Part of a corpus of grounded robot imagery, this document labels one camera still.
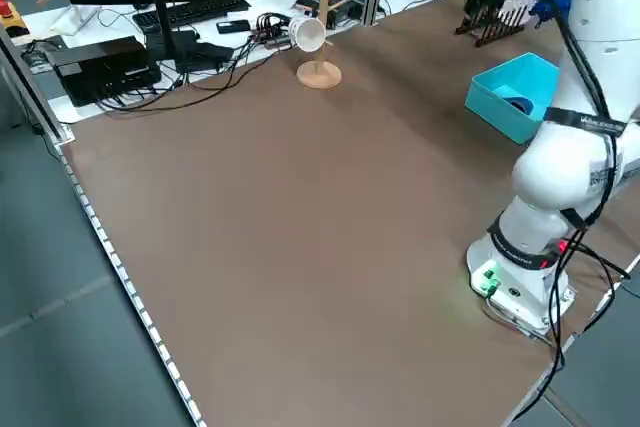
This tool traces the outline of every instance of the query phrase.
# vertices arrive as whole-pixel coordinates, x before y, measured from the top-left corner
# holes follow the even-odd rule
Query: wooden mug stand
[[[340,3],[331,6],[329,9],[329,0],[320,0],[318,19],[327,27],[327,14],[329,10],[338,7]],[[325,44],[318,50],[315,60],[305,62],[298,67],[296,73],[298,80],[307,87],[312,89],[330,89],[335,87],[342,81],[342,72],[340,69],[325,60]]]

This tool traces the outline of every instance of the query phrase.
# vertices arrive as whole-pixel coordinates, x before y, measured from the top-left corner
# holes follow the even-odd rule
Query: keyboard
[[[229,12],[240,12],[248,10],[249,7],[251,6],[246,0],[207,0],[168,7],[167,15],[171,27],[182,27],[183,25],[225,17]],[[160,22],[155,10],[135,14],[133,21],[145,34],[160,31]]]

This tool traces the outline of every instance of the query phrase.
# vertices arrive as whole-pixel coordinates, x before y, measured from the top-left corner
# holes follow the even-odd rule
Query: smartphone
[[[216,27],[220,34],[234,34],[236,32],[248,32],[251,30],[251,24],[248,20],[229,20],[218,22]]]

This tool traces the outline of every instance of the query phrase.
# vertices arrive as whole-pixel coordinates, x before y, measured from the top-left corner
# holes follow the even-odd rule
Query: black rack
[[[520,23],[526,12],[526,6],[506,12],[484,11],[471,18],[465,18],[462,21],[462,25],[456,29],[455,34],[471,33],[476,38],[475,46],[482,47],[496,40],[522,32],[525,27]]]

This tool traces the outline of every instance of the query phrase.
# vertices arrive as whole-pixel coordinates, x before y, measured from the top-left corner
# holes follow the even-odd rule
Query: white desk
[[[391,13],[395,14],[403,10],[408,4],[413,3],[411,7],[414,7],[426,1],[430,0],[381,0],[380,5],[385,8],[385,10],[391,8]],[[296,0],[249,0],[251,8],[248,11],[231,13],[228,16],[228,19],[247,19],[252,24],[255,24],[256,18],[266,12],[277,12],[289,16],[302,15],[300,11],[293,8],[295,2]],[[133,11],[132,6],[130,5],[109,6],[108,8],[120,13],[129,13]],[[27,15],[24,17],[24,20],[29,27],[29,30],[36,38],[46,38],[53,35],[49,29],[51,25],[53,25],[55,20],[61,15],[61,10],[62,9],[58,9],[38,14]],[[131,21],[132,15],[133,14],[129,14],[126,16],[129,21]],[[100,19],[105,24],[110,24],[111,21],[115,18],[116,14],[112,12],[103,11],[100,13]],[[221,19],[213,19],[207,22],[197,23],[194,26],[200,34],[201,41],[228,47],[239,47],[244,44],[247,38],[246,33],[220,35],[216,28],[216,23],[220,20]],[[74,36],[65,36],[64,40],[69,47],[77,47],[81,45],[104,42],[107,40],[134,35],[138,39],[138,41],[144,43],[144,36],[142,35],[142,33],[137,30],[132,21],[129,21],[127,21],[125,18],[120,17],[110,27],[103,27],[98,19],[94,17],[78,33],[76,33]],[[330,34],[334,34],[356,24],[357,22],[355,21],[350,22],[347,25],[330,32]],[[251,53],[248,61],[254,62],[270,55],[271,53],[273,53],[273,51],[267,50],[264,47],[258,47]],[[170,61],[166,62],[166,64],[170,67],[174,66]],[[177,75],[175,71],[171,70],[171,68],[162,66],[162,69],[166,75],[163,75],[161,82],[156,84],[156,87],[158,88],[169,87],[172,83],[170,79],[174,79]],[[205,78],[214,74],[215,72],[194,74],[194,77]],[[123,100],[125,102],[133,103],[139,101],[140,97],[125,96]],[[76,108],[73,106],[71,100],[67,96],[50,100],[49,103],[58,120],[65,123],[75,123],[82,119],[102,113],[102,108],[98,107],[95,104]]]

